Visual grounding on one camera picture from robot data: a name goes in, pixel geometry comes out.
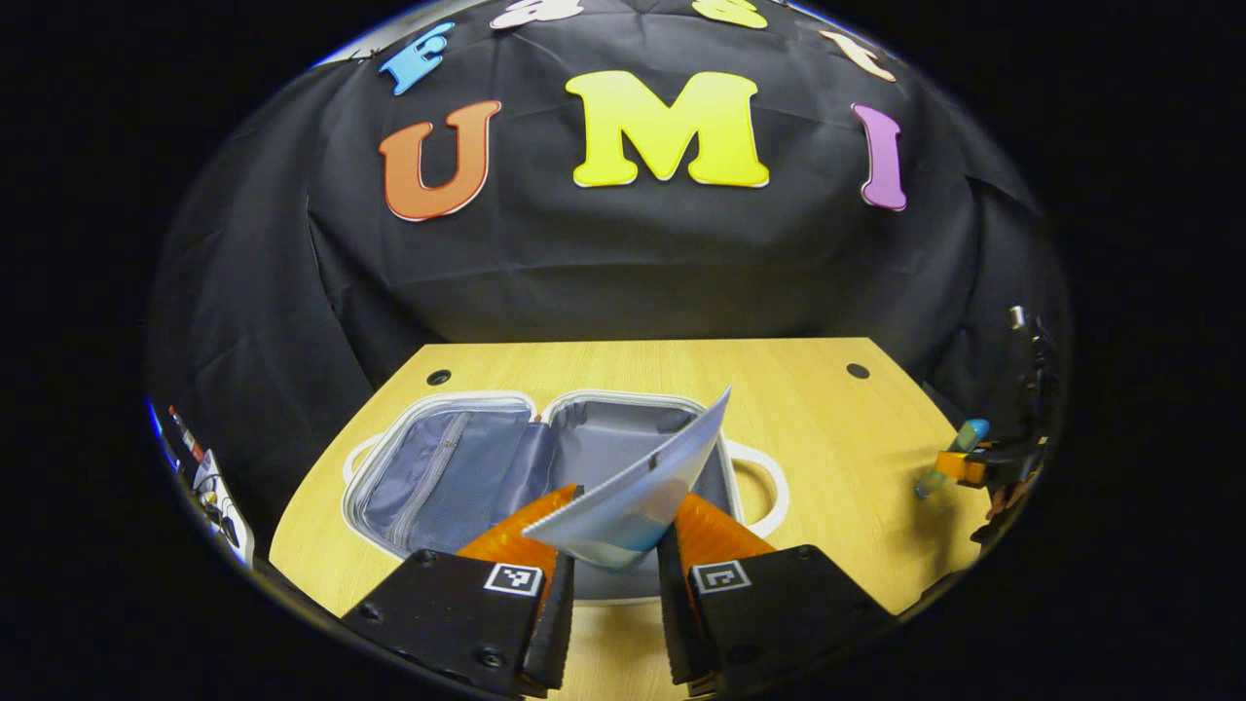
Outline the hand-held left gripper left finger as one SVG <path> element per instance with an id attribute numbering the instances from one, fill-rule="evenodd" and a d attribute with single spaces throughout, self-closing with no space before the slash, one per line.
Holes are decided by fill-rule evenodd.
<path id="1" fill-rule="evenodd" d="M 459 553 L 422 547 L 343 618 L 353 633 L 454 682 L 507 699 L 564 684 L 574 559 L 525 528 L 582 496 L 558 488 Z"/>

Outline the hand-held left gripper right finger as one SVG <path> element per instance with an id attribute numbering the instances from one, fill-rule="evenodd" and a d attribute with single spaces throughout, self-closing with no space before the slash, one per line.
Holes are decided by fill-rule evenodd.
<path id="1" fill-rule="evenodd" d="M 773 547 L 697 494 L 660 535 L 657 572 L 669 674 L 692 697 L 768 692 L 898 624 L 819 547 Z"/>

